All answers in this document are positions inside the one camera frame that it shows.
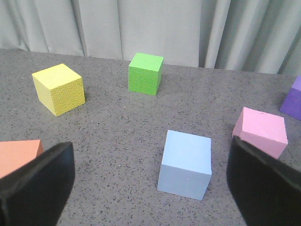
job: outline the cube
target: cube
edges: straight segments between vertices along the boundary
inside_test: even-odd
[[[169,130],[158,190],[202,200],[211,174],[211,139]]]
[[[55,116],[85,103],[83,79],[65,64],[32,74],[38,98]]]
[[[156,95],[161,82],[164,58],[136,53],[128,67],[128,90]]]
[[[0,142],[0,178],[29,163],[43,152],[40,140]]]
[[[238,136],[275,159],[288,142],[284,118],[244,107],[232,136]]]
[[[301,120],[301,76],[298,76],[286,96],[280,111]]]

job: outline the purple cube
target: purple cube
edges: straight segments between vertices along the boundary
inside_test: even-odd
[[[280,111],[301,120],[301,76],[298,76],[287,94]]]

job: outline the orange cube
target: orange cube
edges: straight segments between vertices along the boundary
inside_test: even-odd
[[[43,152],[40,140],[0,142],[0,178],[29,163]]]

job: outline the green cube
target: green cube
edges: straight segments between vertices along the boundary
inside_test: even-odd
[[[156,95],[161,82],[164,57],[136,53],[128,66],[128,90]]]

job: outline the pink cube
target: pink cube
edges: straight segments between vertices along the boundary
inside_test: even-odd
[[[259,148],[275,159],[287,146],[284,118],[244,107],[232,136]]]

